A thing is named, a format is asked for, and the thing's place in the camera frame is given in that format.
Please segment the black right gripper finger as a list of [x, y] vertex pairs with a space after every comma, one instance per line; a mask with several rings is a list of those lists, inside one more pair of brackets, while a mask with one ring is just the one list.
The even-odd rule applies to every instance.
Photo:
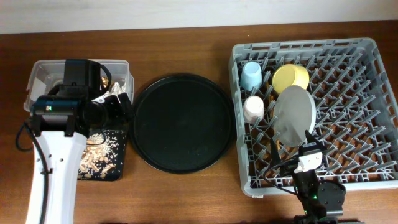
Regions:
[[305, 131], [305, 136], [307, 138], [307, 145], [305, 148], [308, 148], [308, 151], [316, 151], [319, 150], [323, 155], [326, 154], [326, 147], [317, 140], [309, 131]]
[[270, 141], [270, 146], [271, 146], [271, 163], [280, 164], [280, 156], [278, 153], [278, 149], [275, 142], [272, 139]]

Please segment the grey round plate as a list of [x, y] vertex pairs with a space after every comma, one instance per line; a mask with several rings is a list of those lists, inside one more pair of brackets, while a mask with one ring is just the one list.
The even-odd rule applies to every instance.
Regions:
[[306, 140], [305, 132], [312, 132], [317, 117], [313, 96], [300, 86], [287, 87], [274, 106], [277, 116], [272, 128], [276, 139], [284, 146], [299, 146]]

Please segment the white tissue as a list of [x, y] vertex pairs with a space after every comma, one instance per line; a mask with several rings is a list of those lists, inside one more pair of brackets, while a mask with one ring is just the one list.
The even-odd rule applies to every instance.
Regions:
[[115, 82], [112, 85], [110, 91], [107, 91], [104, 95], [95, 98], [93, 101], [98, 103], [104, 103], [106, 97], [109, 97], [111, 95], [118, 96], [121, 93], [125, 92], [126, 92], [126, 86], [125, 85], [121, 86], [118, 82]]

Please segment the pink cup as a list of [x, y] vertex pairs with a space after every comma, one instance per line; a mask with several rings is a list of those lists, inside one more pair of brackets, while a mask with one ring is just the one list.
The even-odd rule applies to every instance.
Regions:
[[254, 124], [264, 117], [264, 102], [258, 96], [248, 97], [243, 104], [243, 118], [246, 123]]

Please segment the yellow bowl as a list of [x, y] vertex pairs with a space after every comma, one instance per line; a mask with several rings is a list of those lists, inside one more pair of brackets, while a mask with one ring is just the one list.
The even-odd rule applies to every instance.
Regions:
[[272, 86], [277, 94], [281, 94], [286, 88], [297, 85], [307, 89], [309, 85], [309, 73], [301, 65], [287, 64], [279, 67], [273, 74]]

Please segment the light blue cup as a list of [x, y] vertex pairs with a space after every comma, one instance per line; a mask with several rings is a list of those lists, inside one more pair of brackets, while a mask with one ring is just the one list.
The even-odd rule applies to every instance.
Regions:
[[246, 91], [259, 89], [262, 83], [261, 67], [257, 62], [248, 62], [243, 66], [240, 86]]

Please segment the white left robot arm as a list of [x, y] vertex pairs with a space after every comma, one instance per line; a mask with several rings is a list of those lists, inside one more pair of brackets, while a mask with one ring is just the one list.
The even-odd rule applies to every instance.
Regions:
[[23, 124], [35, 159], [27, 223], [72, 223], [78, 180], [120, 178], [133, 88], [125, 60], [35, 63]]

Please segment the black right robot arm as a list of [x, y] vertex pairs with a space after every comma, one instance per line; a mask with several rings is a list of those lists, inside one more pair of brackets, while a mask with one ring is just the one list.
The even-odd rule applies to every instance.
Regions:
[[279, 169], [282, 177], [291, 176], [294, 190], [285, 192], [295, 195], [301, 202], [304, 215], [296, 215], [294, 223], [338, 223], [343, 214], [346, 188], [333, 180], [320, 180], [316, 169], [323, 165], [326, 147], [309, 131], [307, 143], [299, 147], [298, 154], [283, 161], [274, 141], [271, 145], [271, 164], [267, 170]]

